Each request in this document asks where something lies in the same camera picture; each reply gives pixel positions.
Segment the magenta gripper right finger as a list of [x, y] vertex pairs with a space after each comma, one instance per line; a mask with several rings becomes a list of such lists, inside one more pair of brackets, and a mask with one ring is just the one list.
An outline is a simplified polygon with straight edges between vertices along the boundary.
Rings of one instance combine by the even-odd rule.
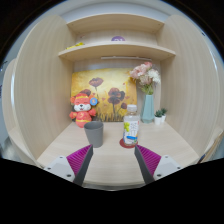
[[144, 182], [146, 184], [154, 182], [153, 175], [161, 160], [161, 156], [141, 145], [135, 146], [134, 154], [138, 161]]

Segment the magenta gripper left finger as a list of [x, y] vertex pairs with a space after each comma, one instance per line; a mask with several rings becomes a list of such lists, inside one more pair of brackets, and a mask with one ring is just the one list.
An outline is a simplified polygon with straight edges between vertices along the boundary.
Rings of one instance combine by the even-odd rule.
[[93, 146], [85, 146], [66, 157], [74, 175], [74, 183], [83, 184], [90, 160], [93, 156]]

